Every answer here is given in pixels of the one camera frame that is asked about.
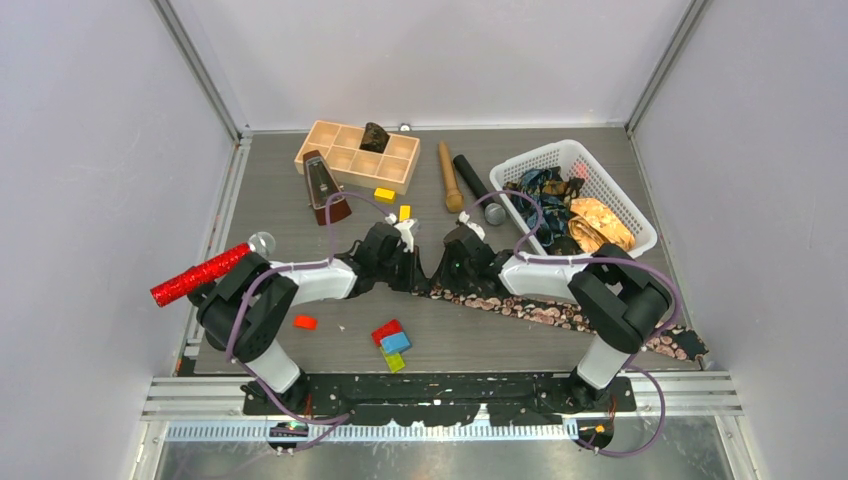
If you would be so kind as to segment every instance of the red block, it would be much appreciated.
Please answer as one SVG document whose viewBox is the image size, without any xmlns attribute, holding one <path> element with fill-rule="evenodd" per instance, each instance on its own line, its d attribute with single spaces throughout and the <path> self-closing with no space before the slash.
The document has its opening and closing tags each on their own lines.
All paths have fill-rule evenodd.
<svg viewBox="0 0 848 480">
<path fill-rule="evenodd" d="M 315 330 L 318 326 L 318 320 L 306 315 L 297 315 L 294 317 L 294 326 L 297 328 L 305 328 L 307 330 Z"/>
<path fill-rule="evenodd" d="M 374 339 L 374 345 L 379 347 L 380 340 L 388 337 L 389 335 L 401 332 L 403 332 L 403 327 L 400 326 L 400 322 L 398 322 L 397 319 L 394 319 L 377 330 L 374 330 L 374 332 L 371 333 L 371 338 Z"/>
</svg>

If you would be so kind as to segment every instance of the blue patterned cloth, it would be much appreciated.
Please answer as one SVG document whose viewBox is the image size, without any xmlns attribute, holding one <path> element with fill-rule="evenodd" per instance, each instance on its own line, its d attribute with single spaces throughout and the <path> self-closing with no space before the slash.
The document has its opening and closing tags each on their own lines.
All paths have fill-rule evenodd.
<svg viewBox="0 0 848 480">
<path fill-rule="evenodd" d="M 536 239 L 545 251 L 551 255 L 576 255 L 583 251 L 568 233 L 568 220 L 573 216 L 571 200 L 580 196 L 584 182 L 578 177 L 563 180 L 559 167 L 534 168 L 522 175 L 518 182 L 506 183 L 504 188 L 525 193 L 542 207 L 540 220 L 529 201 L 518 196 L 510 199 L 528 227 L 533 228 L 541 222 Z"/>
</svg>

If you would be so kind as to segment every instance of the cyan block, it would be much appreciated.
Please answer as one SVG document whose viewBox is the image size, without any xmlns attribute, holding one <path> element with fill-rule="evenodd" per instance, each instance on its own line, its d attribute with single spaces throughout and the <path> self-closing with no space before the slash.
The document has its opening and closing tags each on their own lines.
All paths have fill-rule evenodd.
<svg viewBox="0 0 848 480">
<path fill-rule="evenodd" d="M 412 344 L 409 343 L 409 338 L 406 337 L 406 334 L 401 332 L 383 337 L 383 339 L 380 340 L 380 346 L 383 347 L 383 350 L 385 350 L 387 354 L 391 355 L 393 353 L 403 353 L 409 350 L 410 347 L 412 347 Z"/>
</svg>

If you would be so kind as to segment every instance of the white plastic basket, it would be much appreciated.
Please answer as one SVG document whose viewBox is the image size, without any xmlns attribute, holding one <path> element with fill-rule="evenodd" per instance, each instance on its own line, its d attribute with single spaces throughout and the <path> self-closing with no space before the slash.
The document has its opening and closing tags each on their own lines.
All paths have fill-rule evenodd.
<svg viewBox="0 0 848 480">
<path fill-rule="evenodd" d="M 627 198 L 621 187 L 601 167 L 595 157 L 586 150 L 586 147 L 574 140 L 551 143 L 510 158 L 492 169 L 489 173 L 489 180 L 497 190 L 502 190 L 504 183 L 517 181 L 528 170 L 556 166 L 562 167 L 563 179 L 567 180 L 573 176 L 585 178 L 586 183 L 580 190 L 580 196 L 597 198 L 612 209 L 618 218 L 627 225 L 627 228 L 636 237 L 633 248 L 628 252 L 631 257 L 636 258 L 657 244 L 657 231 L 648 223 L 645 215 Z M 501 203 L 509 212 L 515 224 L 524 233 L 529 232 L 530 228 L 509 198 L 503 194 L 500 197 Z M 528 241 L 537 254 L 547 255 L 536 237 L 530 237 Z M 587 256 L 589 255 L 573 255 L 574 258 Z"/>
</svg>

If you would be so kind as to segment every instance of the black mounting plate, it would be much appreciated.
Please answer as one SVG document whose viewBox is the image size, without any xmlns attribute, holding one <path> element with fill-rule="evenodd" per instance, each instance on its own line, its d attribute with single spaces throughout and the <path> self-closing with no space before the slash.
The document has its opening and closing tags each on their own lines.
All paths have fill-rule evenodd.
<svg viewBox="0 0 848 480">
<path fill-rule="evenodd" d="M 408 426 L 467 424 L 485 404 L 493 426 L 561 423 L 559 414 L 581 410 L 567 395 L 568 376 L 550 372 L 309 374 L 312 414 L 332 417 L 350 413 L 352 425 L 386 425 L 391 420 Z M 619 412 L 636 410 L 630 380 L 616 377 L 608 395 L 594 408 L 605 414 L 616 399 Z M 278 415 L 266 398 L 245 397 L 245 415 Z"/>
</svg>

